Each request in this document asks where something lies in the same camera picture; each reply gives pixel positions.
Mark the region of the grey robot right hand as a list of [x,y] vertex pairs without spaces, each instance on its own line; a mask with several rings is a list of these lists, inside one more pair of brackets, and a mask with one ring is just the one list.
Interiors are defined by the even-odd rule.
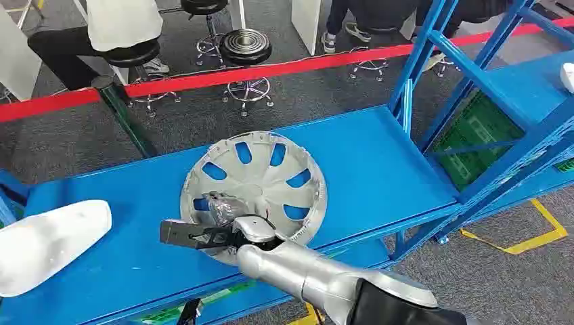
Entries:
[[203,196],[208,215],[215,224],[215,238],[225,239],[225,245],[240,248],[245,244],[264,244],[276,239],[275,226],[261,215],[251,213],[244,199],[216,191]]

